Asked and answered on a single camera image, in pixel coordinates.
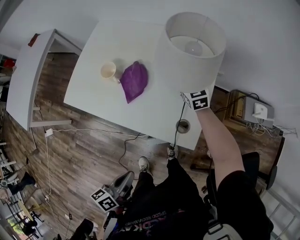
person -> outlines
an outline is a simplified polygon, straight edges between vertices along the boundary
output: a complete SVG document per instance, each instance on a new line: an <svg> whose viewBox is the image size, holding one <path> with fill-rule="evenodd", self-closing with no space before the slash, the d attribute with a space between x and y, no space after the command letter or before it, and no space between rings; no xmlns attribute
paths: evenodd
<svg viewBox="0 0 300 240"><path fill-rule="evenodd" d="M11 203L10 197L12 195L15 195L18 192L22 191L25 188L25 186L27 186L27 185L34 185L35 187L37 187L35 179L28 172L25 172L22 180L17 184L3 185L3 182L1 182L0 183L0 198L7 201L8 203Z"/></svg>
<svg viewBox="0 0 300 240"><path fill-rule="evenodd" d="M243 240L270 239L272 223L245 174L239 147L210 108L197 112L215 166L217 217ZM168 177L154 186L149 161L139 159L140 175L125 214L109 240L197 239L208 230L211 215L196 184L180 166L178 147L167 150Z"/></svg>
<svg viewBox="0 0 300 240"><path fill-rule="evenodd" d="M11 194L15 195L18 192L22 191L27 185L34 185L35 187L37 187L35 179L28 172L25 172L21 182L15 185L8 184L7 187L10 190Z"/></svg>

lamp shade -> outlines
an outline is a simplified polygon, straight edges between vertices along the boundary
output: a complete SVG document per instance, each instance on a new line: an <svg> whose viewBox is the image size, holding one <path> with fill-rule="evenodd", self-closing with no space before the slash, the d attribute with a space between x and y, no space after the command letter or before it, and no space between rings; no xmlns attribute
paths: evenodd
<svg viewBox="0 0 300 240"><path fill-rule="evenodd" d="M157 43L155 74L177 92L201 91L216 79L225 47L224 31L210 18L178 13L167 21Z"/></svg>

mug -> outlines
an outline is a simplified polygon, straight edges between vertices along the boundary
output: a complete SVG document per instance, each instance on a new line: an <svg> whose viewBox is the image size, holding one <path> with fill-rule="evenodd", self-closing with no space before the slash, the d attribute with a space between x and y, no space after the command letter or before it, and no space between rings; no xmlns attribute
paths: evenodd
<svg viewBox="0 0 300 240"><path fill-rule="evenodd" d="M117 66L113 62L106 62L101 67L100 73L104 79L113 80L116 83L120 83L122 73L117 69Z"/></svg>

purple bag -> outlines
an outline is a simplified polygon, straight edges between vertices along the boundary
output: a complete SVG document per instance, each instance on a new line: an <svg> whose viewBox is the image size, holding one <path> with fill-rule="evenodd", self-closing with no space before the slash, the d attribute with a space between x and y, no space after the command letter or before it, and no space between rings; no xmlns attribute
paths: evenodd
<svg viewBox="0 0 300 240"><path fill-rule="evenodd" d="M148 72L143 64L135 61L125 69L120 82L125 92L127 103L140 96L148 84Z"/></svg>

white cord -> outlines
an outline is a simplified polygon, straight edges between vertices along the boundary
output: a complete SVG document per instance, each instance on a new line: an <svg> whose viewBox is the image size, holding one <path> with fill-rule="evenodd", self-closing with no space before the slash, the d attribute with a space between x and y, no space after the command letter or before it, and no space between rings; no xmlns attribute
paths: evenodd
<svg viewBox="0 0 300 240"><path fill-rule="evenodd" d="M60 132L60 131L63 131L63 132L67 132L67 131L79 131L79 130L90 130L90 131L96 131L96 132L106 132L106 133L115 133L115 134L120 134L120 135L126 135L126 136L135 136L136 135L132 135L132 134L125 134L125 133L119 133L119 132L110 132L110 131L106 131L106 130L101 130L101 129L90 129L90 128L82 128L82 129L67 129L67 130L64 130L64 129L61 129L61 130L53 130L53 132ZM50 171L49 171L49 152L48 152L48 141L47 141L47 137L45 135L45 139L46 139L46 148L47 148L47 168L48 168L48 180L49 180L49 192L48 192L48 195L50 196L51 193L52 193L52 187L51 187L51 181L50 181Z"/></svg>
<svg viewBox="0 0 300 240"><path fill-rule="evenodd" d="M60 233L60 227L59 227L59 225L58 225L58 223L57 223L56 217L54 216L54 212L53 212L52 206L49 204L48 201L46 201L46 202L48 203L49 207L51 208L51 212L52 212L53 218L54 218L54 220L55 220L55 222L56 222L56 226L57 226L58 233Z"/></svg>
<svg viewBox="0 0 300 240"><path fill-rule="evenodd" d="M274 132L274 131L275 131L274 128L272 128L272 129L273 129L273 131L272 131L272 129L266 128L266 127L263 126L261 123L259 123L257 118L255 118L255 119L256 119L257 123L259 124L259 126L260 126L261 128L264 129L263 134L264 134L265 132L267 132L267 134L268 134L270 137L272 137L272 138L283 137L283 136L285 136L285 135L287 135L287 134L297 134L296 131L295 131L295 132L290 131L290 133L283 133L282 136L273 136L273 135L271 134L271 132Z"/></svg>
<svg viewBox="0 0 300 240"><path fill-rule="evenodd" d="M50 196L52 193L52 188L51 188L51 182L50 182L50 172L49 172L49 153L48 153L48 142L47 142L47 137L45 135L45 139L46 139L46 148L47 148L47 168L48 168L48 180L49 180L49 192L48 195Z"/></svg>
<svg viewBox="0 0 300 240"><path fill-rule="evenodd" d="M79 130L90 130L90 131L96 131L96 132L115 133L115 134L120 134L120 135L126 135L126 136L136 137L136 135L133 135L133 134L125 134L125 133L111 132L111 131L106 131L106 130L101 130L101 129L90 129L90 128L67 129L67 130L61 129L61 130L53 130L53 132L60 132L60 131L67 132L67 131L79 131Z"/></svg>

